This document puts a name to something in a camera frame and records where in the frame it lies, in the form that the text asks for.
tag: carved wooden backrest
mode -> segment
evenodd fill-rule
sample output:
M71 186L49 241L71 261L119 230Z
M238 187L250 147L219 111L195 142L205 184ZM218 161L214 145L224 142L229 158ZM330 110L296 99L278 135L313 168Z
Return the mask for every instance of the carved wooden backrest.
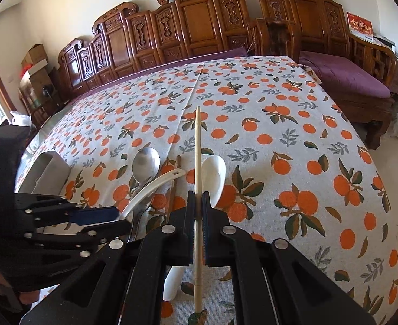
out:
M333 0L259 0L264 17L290 20L300 28L301 49L348 57L348 25Z
M144 12L119 4L95 21L89 43L75 39L61 51L61 74L73 95L175 60L248 49L245 0L158 2Z

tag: purple seat cushion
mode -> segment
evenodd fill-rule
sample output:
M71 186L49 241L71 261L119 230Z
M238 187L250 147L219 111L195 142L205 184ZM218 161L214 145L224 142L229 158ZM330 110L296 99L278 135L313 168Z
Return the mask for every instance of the purple seat cushion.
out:
M313 69L325 91L390 97L390 90L384 84L347 58L302 51L299 63Z

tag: spoon handle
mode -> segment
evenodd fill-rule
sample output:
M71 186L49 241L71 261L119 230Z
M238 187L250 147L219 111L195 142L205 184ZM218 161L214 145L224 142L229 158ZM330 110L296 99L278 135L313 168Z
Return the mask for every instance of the spoon handle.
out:
M144 200L149 194L153 191L160 188L163 184L177 179L179 177L185 176L186 172L180 168L176 168L172 171L166 172L162 174L160 177L153 180L150 184L144 187L139 193L137 193L131 200L130 203L125 207L118 220L125 219L131 210L135 208L137 204L139 204L142 200Z

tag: wooden sofa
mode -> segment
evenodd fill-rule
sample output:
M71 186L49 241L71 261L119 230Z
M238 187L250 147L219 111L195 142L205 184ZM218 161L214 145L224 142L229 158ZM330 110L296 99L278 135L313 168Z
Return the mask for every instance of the wooden sofa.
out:
M357 67L352 70L354 74L360 75L372 91L381 88L381 97L369 96L349 87L342 89L346 80L339 79L338 72L334 76L335 83L333 79L328 83L322 80L323 88L350 121L367 124L366 144L368 148L376 149L392 117L390 109L393 99L386 87L390 86L394 76L394 53L386 47L352 35L342 6L333 0L259 1L264 18L255 22L254 32L258 33L257 39L260 40L255 44L257 54L282 54L286 51L296 62L309 66L315 66L309 57L313 55L318 60L320 55L317 53L344 57L347 61L329 57L326 62L337 60L338 64L346 67L349 64L349 68L357 65L368 74L361 74L362 71Z
M59 54L68 98L129 74L252 43L245 0L157 0L139 12L123 2L99 17L90 41L74 39Z

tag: white spoon handle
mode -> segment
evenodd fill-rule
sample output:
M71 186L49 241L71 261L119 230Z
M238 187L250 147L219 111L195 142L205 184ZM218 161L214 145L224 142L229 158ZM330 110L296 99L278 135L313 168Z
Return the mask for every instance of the white spoon handle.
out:
M160 177L153 180L145 188L143 188L139 193L137 193L125 207L118 220L125 219L129 212L131 212L137 204L139 204L143 199L145 199L153 191L160 188L163 184L177 179L179 177L185 176L186 172L180 168L176 168L172 171L162 174Z
M172 301L177 295L178 289L181 285L182 277L184 276L185 267L172 267L167 274L164 281L163 300L166 302Z

